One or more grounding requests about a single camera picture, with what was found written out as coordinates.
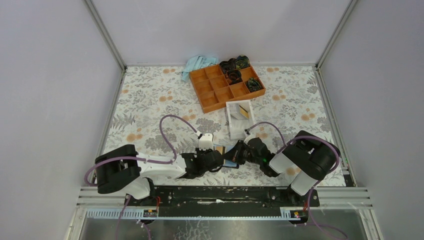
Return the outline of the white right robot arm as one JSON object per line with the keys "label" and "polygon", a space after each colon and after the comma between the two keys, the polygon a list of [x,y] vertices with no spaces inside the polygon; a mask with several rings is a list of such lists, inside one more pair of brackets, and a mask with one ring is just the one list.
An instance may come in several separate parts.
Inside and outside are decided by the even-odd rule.
{"label": "white right robot arm", "polygon": [[290,183],[286,198],[291,205],[299,206],[309,190],[337,168],[340,155],[334,144],[301,130],[278,153],[272,153],[260,138],[248,136],[227,150],[223,158],[239,165],[256,164],[268,177],[278,177],[288,168],[298,167],[300,172]]}

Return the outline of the gold VIP card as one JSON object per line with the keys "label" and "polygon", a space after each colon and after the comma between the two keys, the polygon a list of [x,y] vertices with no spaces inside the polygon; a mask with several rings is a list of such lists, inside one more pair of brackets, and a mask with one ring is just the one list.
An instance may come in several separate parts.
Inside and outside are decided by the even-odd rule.
{"label": "gold VIP card", "polygon": [[216,151],[218,151],[221,155],[224,155],[227,152],[227,147],[223,145],[217,145],[214,147]]}

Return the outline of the black leather card holder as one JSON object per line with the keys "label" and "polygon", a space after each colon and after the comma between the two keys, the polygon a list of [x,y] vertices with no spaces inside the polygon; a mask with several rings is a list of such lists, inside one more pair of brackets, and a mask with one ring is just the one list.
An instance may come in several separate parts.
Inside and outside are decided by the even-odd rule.
{"label": "black leather card holder", "polygon": [[[226,146],[226,153],[234,147],[233,145],[223,145],[223,146]],[[230,168],[230,169],[238,169],[240,165],[234,161],[224,159],[222,167]]]}

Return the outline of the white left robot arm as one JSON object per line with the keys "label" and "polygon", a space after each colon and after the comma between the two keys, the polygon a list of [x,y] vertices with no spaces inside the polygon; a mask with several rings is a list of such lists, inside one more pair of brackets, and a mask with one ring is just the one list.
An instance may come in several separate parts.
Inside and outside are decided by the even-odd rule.
{"label": "white left robot arm", "polygon": [[133,144],[127,144],[98,156],[89,171],[96,173],[98,194],[123,193],[148,206],[155,200],[154,177],[200,178],[207,172],[218,172],[224,161],[222,154],[212,149],[197,149],[172,159],[140,154]]}

